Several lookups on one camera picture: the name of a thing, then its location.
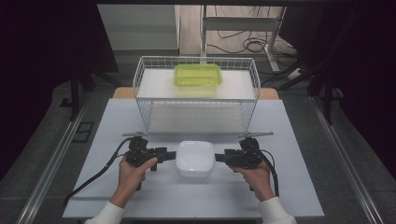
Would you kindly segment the wooden table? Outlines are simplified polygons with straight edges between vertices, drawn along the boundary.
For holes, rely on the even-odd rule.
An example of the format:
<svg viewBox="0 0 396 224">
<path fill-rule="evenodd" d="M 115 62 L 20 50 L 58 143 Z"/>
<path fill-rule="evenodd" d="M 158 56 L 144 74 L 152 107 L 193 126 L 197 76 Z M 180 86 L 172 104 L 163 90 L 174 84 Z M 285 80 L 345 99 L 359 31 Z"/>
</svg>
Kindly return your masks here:
<svg viewBox="0 0 396 224">
<path fill-rule="evenodd" d="M 113 94 L 114 99 L 134 99 L 134 89 L 132 87 L 116 88 Z M 273 88 L 261 88 L 261 100 L 279 100 L 278 93 Z"/>
</svg>

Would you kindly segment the white metal desk frame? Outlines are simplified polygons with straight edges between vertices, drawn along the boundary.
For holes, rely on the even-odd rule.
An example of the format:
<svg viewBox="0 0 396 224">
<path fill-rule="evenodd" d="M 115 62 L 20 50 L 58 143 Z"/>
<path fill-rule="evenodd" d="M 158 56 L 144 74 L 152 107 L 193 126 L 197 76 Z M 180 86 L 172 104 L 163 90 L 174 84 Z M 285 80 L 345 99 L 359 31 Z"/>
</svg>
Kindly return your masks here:
<svg viewBox="0 0 396 224">
<path fill-rule="evenodd" d="M 263 49 L 273 72 L 279 72 L 274 49 L 285 7 L 281 7 L 275 17 L 231 17 L 231 16 L 208 16 L 207 6 L 202 5 L 200 12 L 201 22 L 201 46 L 200 56 L 207 54 L 206 33 L 208 31 L 236 31 L 236 32 L 265 32 L 271 34 L 270 38 L 263 43 Z"/>
</svg>

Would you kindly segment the person's left hand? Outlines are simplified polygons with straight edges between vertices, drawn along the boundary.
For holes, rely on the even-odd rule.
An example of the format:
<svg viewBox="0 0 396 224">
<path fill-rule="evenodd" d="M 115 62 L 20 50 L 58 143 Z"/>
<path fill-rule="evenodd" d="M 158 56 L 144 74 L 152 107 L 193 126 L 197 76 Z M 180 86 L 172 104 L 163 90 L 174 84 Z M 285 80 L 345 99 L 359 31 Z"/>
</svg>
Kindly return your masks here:
<svg viewBox="0 0 396 224">
<path fill-rule="evenodd" d="M 124 208 L 133 198 L 139 184 L 145 180 L 147 169 L 151 168 L 157 160 L 157 158 L 152 158 L 134 167 L 126 160 L 126 157 L 123 157 L 119 164 L 118 186 L 109 202 L 119 208 Z"/>
</svg>

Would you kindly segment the black stand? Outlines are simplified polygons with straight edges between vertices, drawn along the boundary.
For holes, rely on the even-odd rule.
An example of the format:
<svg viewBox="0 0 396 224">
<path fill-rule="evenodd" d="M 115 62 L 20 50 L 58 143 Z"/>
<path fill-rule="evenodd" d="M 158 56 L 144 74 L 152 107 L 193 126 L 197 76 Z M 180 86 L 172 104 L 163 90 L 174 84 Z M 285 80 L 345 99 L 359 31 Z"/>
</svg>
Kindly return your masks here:
<svg viewBox="0 0 396 224">
<path fill-rule="evenodd" d="M 111 75 L 108 75 L 105 71 L 99 69 L 97 66 L 93 66 L 88 63 L 79 63 L 75 65 L 70 71 L 71 96 L 69 98 L 63 98 L 60 104 L 60 107 L 71 108 L 71 121 L 74 121 L 77 118 L 78 112 L 80 111 L 79 87 L 82 87 L 84 91 L 94 91 L 95 84 L 91 74 L 98 76 L 115 87 L 121 86 L 119 81 L 117 81 Z"/>
<path fill-rule="evenodd" d="M 321 95 L 325 118 L 332 123 L 335 88 L 333 69 L 343 44 L 356 20 L 356 14 L 335 8 L 289 7 L 278 35 L 295 48 L 296 61 L 262 82 L 264 87 L 283 91 L 308 80 L 306 92 Z M 287 76 L 296 68 L 304 72 L 293 80 Z"/>
</svg>

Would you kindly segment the white wire rack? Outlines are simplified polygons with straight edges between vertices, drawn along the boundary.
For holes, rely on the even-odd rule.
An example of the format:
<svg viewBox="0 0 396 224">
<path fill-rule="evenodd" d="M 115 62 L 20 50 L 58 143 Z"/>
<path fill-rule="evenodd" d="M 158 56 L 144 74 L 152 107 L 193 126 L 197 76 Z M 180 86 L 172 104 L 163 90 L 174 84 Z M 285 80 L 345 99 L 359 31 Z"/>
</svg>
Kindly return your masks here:
<svg viewBox="0 0 396 224">
<path fill-rule="evenodd" d="M 182 91 L 173 84 L 179 64 L 214 63 L 222 84 L 213 91 Z M 244 133 L 261 83 L 251 58 L 143 56 L 134 97 L 148 133 Z"/>
</svg>

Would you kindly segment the white cabinet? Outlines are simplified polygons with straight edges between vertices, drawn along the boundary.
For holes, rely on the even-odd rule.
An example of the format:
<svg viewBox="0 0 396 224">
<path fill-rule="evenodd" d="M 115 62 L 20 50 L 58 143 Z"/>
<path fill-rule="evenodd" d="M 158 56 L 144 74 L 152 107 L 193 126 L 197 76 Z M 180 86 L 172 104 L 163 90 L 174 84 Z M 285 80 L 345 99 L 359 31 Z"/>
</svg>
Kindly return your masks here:
<svg viewBox="0 0 396 224">
<path fill-rule="evenodd" d="M 113 50 L 179 49 L 178 5 L 97 5 Z"/>
</svg>

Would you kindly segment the white power strip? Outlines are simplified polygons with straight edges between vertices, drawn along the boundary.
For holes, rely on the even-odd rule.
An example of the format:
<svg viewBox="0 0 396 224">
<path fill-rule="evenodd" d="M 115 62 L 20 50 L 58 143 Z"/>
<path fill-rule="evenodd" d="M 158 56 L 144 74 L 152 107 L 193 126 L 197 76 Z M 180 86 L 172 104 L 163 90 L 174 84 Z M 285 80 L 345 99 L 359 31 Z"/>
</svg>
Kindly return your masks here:
<svg viewBox="0 0 396 224">
<path fill-rule="evenodd" d="M 299 75 L 301 75 L 303 72 L 304 72 L 304 70 L 302 68 L 296 68 L 294 71 L 292 71 L 287 76 L 287 79 L 288 80 L 293 80 L 293 79 L 297 78 Z"/>
</svg>

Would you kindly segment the black floor plate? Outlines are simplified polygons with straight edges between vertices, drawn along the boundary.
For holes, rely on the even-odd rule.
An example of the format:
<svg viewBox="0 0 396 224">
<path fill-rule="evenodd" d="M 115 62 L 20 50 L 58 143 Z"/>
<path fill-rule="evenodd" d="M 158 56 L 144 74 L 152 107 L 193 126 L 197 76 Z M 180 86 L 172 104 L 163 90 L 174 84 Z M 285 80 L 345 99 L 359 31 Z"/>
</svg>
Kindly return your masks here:
<svg viewBox="0 0 396 224">
<path fill-rule="evenodd" d="M 74 134 L 72 139 L 73 143 L 87 143 L 93 128 L 94 122 L 93 121 L 84 121 L 78 125 L 78 128 Z"/>
</svg>

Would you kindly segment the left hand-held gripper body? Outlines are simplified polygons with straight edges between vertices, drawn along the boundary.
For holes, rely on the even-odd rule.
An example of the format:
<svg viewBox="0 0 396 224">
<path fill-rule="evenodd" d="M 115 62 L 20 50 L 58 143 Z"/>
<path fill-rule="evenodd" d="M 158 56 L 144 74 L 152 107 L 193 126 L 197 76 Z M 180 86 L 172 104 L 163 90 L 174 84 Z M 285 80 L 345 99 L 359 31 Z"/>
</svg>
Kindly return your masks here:
<svg viewBox="0 0 396 224">
<path fill-rule="evenodd" d="M 147 150 L 148 141 L 141 136 L 128 137 L 129 150 L 124 157 L 134 167 L 142 165 L 144 162 L 155 158 L 153 154 Z"/>
</svg>

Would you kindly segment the green plastic food container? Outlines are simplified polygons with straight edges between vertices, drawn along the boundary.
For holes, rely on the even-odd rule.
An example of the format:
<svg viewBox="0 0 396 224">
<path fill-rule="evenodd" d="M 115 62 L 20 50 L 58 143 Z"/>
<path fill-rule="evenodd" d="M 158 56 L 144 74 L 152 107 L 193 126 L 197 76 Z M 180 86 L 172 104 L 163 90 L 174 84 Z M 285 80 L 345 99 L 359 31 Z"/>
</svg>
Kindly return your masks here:
<svg viewBox="0 0 396 224">
<path fill-rule="evenodd" d="M 214 63 L 179 64 L 174 68 L 173 84 L 182 91 L 213 91 L 222 84 L 222 72 Z"/>
</svg>

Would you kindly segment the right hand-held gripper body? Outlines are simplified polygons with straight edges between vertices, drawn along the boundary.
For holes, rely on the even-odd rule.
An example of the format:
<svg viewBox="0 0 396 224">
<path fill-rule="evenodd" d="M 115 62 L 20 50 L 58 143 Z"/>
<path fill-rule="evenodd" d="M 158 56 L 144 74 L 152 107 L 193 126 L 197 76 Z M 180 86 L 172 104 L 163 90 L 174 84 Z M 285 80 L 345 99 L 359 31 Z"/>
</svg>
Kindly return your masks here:
<svg viewBox="0 0 396 224">
<path fill-rule="evenodd" d="M 247 137 L 240 141 L 240 145 L 243 149 L 243 156 L 245 159 L 242 168 L 255 169 L 262 161 L 264 161 L 268 165 L 271 175 L 274 171 L 274 167 L 260 150 L 260 145 L 255 138 Z"/>
</svg>

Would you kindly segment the white plastic food container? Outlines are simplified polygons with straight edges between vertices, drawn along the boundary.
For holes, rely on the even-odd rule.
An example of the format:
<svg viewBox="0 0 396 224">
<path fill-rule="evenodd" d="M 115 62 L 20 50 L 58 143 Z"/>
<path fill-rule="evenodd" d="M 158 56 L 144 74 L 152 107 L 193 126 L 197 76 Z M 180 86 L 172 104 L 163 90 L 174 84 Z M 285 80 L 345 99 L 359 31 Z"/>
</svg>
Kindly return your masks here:
<svg viewBox="0 0 396 224">
<path fill-rule="evenodd" d="M 207 178 L 215 163 L 213 144 L 206 141 L 183 141 L 176 155 L 177 171 L 181 176 Z"/>
</svg>

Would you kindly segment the metal floor rail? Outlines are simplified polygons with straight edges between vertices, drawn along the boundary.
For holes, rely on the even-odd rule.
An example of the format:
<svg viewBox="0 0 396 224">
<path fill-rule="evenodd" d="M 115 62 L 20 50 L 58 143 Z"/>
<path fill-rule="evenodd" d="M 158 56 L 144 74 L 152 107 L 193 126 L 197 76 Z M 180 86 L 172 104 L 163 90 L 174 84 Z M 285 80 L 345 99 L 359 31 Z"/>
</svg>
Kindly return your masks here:
<svg viewBox="0 0 396 224">
<path fill-rule="evenodd" d="M 42 175 L 39 177 L 25 206 L 21 210 L 16 224 L 33 224 L 41 204 L 44 202 L 45 196 L 50 189 L 50 185 L 64 159 L 64 155 L 73 140 L 90 99 L 90 93 L 83 94 L 80 101 L 80 110 L 77 112 L 75 119 L 69 122 L 58 146 L 50 156 L 49 162 L 47 163 Z"/>
<path fill-rule="evenodd" d="M 385 224 L 384 218 L 381 217 L 372 195 L 364 185 L 355 166 L 349 158 L 336 130 L 334 129 L 333 125 L 330 124 L 330 122 L 325 118 L 324 108 L 321 105 L 319 98 L 309 96 L 309 100 L 315 108 L 316 114 L 324 129 L 324 132 L 326 133 L 332 148 L 338 160 L 340 161 L 340 164 L 346 174 L 346 178 L 348 179 L 350 186 L 352 187 L 368 221 L 370 224 Z"/>
</svg>

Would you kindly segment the person's right hand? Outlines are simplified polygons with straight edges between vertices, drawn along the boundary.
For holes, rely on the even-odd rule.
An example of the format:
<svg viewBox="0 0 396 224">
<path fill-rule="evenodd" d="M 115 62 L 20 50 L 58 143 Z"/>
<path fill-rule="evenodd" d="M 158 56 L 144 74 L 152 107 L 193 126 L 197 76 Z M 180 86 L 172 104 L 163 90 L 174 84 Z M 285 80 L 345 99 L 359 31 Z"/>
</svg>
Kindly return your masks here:
<svg viewBox="0 0 396 224">
<path fill-rule="evenodd" d="M 262 161 L 255 169 L 245 169 L 235 166 L 231 166 L 231 169 L 244 177 L 245 181 L 253 189 L 256 198 L 260 202 L 264 202 L 275 197 L 270 184 L 270 169 L 264 161 Z"/>
</svg>

